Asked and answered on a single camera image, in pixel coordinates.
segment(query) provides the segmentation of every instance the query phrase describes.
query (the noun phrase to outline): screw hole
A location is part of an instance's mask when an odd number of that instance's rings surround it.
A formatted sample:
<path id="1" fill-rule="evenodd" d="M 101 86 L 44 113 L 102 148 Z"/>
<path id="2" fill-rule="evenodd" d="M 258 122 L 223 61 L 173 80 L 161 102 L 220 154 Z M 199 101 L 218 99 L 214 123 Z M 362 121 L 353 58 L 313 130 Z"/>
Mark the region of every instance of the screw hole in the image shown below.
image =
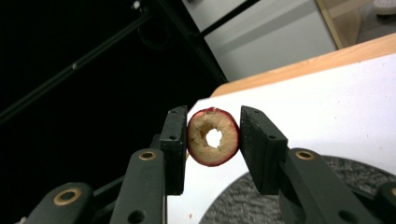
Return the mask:
<path id="1" fill-rule="evenodd" d="M 343 219 L 347 223 L 352 223 L 352 224 L 359 223 L 358 218 L 348 211 L 342 210 L 338 213 L 338 216 L 340 216 L 340 218 Z"/>
<path id="2" fill-rule="evenodd" d="M 65 189 L 59 192 L 53 199 L 53 203 L 59 206 L 67 205 L 73 203 L 81 195 L 81 189 L 72 188 Z"/>
<path id="3" fill-rule="evenodd" d="M 153 160 L 155 157 L 157 156 L 157 154 L 155 152 L 143 152 L 139 155 L 139 159 L 142 161 L 151 161 Z"/>
<path id="4" fill-rule="evenodd" d="M 305 161 L 310 161 L 315 158 L 315 156 L 308 151 L 298 151 L 296 152 L 296 156 Z"/>
<path id="5" fill-rule="evenodd" d="M 143 220 L 145 220 L 145 214 L 139 210 L 133 211 L 128 216 L 128 222 L 130 224 L 138 224 L 138 223 L 141 223 Z"/>

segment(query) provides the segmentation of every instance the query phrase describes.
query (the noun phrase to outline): wooden edge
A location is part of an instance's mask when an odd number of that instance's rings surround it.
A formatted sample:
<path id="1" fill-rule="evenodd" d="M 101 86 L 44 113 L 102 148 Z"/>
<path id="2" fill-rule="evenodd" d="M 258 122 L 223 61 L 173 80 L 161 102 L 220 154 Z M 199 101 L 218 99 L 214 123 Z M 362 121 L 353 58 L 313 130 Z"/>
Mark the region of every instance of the wooden edge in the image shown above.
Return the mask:
<path id="1" fill-rule="evenodd" d="M 210 97 L 257 88 L 294 77 L 370 60 L 395 52 L 396 33 L 385 35 L 348 48 L 339 49 L 299 63 L 293 63 L 269 72 L 222 84 L 213 91 Z"/>

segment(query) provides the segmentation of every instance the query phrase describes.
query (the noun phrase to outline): apple skin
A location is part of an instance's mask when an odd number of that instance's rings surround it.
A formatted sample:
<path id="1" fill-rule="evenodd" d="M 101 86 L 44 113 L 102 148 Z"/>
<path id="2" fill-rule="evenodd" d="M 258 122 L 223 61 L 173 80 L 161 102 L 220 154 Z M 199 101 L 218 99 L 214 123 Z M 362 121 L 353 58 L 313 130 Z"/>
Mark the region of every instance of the apple skin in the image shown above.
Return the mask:
<path id="1" fill-rule="evenodd" d="M 221 132 L 218 147 L 210 146 L 206 135 Z M 209 107 L 192 115 L 187 127 L 187 149 L 200 164 L 213 167 L 229 161 L 239 149 L 239 127 L 233 116 L 220 108 Z"/>

